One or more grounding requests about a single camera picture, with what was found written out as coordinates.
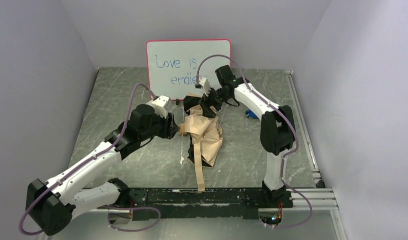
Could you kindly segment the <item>beige and black umbrella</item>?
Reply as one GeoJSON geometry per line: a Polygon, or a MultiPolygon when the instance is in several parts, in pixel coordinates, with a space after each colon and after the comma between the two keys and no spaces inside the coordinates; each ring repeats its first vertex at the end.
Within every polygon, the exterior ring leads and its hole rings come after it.
{"type": "Polygon", "coordinates": [[[197,191],[205,191],[203,168],[212,168],[223,143],[219,118],[204,116],[204,108],[199,105],[200,97],[187,95],[183,99],[186,113],[178,134],[190,137],[188,160],[194,164],[197,191]]]}

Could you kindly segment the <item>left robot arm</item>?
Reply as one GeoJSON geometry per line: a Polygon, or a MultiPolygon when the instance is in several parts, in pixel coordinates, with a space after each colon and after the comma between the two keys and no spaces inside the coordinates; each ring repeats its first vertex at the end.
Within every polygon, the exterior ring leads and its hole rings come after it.
{"type": "Polygon", "coordinates": [[[154,137],[171,139],[178,130],[174,115],[165,107],[140,104],[129,119],[110,132],[87,156],[47,181],[33,180],[27,188],[26,212],[19,223],[24,230],[27,216],[40,227],[37,233],[48,236],[63,230],[74,218],[102,206],[129,207],[133,205],[130,188],[119,178],[84,190],[98,174],[120,163],[133,152],[148,144],[154,137]]]}

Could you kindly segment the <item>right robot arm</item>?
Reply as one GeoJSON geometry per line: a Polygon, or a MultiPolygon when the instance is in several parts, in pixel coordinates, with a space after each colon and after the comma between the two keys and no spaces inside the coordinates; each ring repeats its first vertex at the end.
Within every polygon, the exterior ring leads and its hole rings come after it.
{"type": "Polygon", "coordinates": [[[234,100],[245,105],[260,120],[260,142],[267,152],[266,174],[262,183],[268,199],[275,200],[284,195],[286,184],[283,181],[285,157],[296,140],[296,130],[291,107],[279,106],[263,96],[252,83],[245,78],[236,77],[230,66],[218,68],[216,76],[221,87],[214,89],[205,77],[199,77],[195,87],[203,89],[199,101],[203,115],[214,118],[222,104],[234,100]]]}

